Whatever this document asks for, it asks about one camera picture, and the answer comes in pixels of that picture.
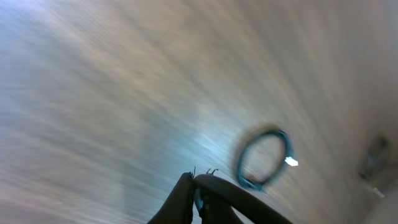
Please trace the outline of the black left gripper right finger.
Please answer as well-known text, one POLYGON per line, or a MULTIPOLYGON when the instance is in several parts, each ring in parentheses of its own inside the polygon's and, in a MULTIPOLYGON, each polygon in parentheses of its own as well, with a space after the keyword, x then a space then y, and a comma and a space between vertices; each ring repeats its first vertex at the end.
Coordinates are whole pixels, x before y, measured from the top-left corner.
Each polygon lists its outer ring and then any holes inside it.
POLYGON ((291 224, 280 213, 236 185, 210 174, 194 178, 195 204, 203 223, 241 223, 235 211, 255 224, 291 224))

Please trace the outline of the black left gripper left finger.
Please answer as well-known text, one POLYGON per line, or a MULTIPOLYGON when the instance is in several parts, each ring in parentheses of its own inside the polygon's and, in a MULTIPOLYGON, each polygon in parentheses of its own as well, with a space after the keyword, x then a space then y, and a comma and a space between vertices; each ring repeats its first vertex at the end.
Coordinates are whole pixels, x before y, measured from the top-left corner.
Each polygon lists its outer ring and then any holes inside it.
POLYGON ((160 210, 148 224, 191 224, 193 220, 193 174, 181 175, 160 210))

